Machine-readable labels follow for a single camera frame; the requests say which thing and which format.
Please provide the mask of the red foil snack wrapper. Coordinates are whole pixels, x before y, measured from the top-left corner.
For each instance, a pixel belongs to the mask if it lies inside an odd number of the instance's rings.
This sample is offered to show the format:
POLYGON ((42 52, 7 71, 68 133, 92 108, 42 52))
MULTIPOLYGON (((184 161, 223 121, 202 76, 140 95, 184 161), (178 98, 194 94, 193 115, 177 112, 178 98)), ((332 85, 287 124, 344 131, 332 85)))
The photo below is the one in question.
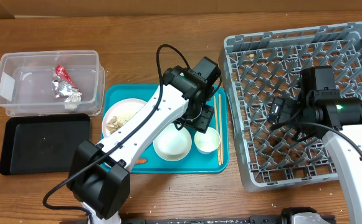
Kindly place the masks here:
POLYGON ((82 93, 62 65, 52 69, 52 89, 54 97, 81 97, 82 93))

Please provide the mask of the white shallow bowl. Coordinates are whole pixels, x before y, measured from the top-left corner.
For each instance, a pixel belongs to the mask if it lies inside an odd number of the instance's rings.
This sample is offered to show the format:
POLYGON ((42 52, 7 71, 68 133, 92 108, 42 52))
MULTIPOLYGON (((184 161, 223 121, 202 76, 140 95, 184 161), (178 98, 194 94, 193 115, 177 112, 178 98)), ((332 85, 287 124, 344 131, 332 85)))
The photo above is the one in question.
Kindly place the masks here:
POLYGON ((155 153, 170 162, 180 161, 186 157, 192 146, 192 139, 186 128, 177 130, 173 123, 160 132, 153 141, 155 153))

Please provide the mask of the small white cup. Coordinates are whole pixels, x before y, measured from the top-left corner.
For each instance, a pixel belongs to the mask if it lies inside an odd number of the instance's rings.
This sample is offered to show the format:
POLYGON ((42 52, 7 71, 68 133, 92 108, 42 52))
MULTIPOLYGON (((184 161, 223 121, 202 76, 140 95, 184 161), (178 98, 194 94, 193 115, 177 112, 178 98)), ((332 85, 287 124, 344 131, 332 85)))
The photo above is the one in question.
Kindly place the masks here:
POLYGON ((217 150, 216 130, 208 127, 206 133, 196 132, 194 143, 201 154, 209 154, 217 150))

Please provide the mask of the white tissue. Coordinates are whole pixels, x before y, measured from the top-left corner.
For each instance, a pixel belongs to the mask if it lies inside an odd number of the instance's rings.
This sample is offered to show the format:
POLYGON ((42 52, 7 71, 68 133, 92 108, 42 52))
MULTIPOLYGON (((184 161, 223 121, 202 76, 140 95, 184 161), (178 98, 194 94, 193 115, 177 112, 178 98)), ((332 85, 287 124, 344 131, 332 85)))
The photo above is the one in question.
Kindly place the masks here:
POLYGON ((81 102, 82 94, 81 93, 73 93, 65 99, 64 108, 67 110, 76 110, 79 103, 81 102))

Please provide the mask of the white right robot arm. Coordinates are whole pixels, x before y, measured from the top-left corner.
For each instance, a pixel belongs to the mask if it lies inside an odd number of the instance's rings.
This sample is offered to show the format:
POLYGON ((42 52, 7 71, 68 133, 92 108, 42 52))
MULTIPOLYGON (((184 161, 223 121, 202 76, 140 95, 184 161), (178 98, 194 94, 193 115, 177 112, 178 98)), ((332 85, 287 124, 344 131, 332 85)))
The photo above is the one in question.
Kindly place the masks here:
POLYGON ((330 154, 351 223, 362 223, 362 100, 344 98, 331 66, 300 71, 297 99, 275 97, 268 121, 272 129, 288 126, 294 141, 316 137, 330 154))

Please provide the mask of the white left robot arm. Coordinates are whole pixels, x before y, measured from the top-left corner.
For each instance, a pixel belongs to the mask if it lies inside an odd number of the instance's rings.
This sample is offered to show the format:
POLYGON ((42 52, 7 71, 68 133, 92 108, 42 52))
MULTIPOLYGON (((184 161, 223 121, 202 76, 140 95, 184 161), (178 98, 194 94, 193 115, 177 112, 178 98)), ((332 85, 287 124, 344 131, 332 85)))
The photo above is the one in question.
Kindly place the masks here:
POLYGON ((67 188, 82 203, 90 223, 120 223, 119 209, 130 194, 130 172, 167 126, 179 123, 205 133, 214 108, 207 105, 221 77, 217 63, 203 57, 194 68, 168 68, 149 101, 119 130, 98 144, 75 150, 67 188))

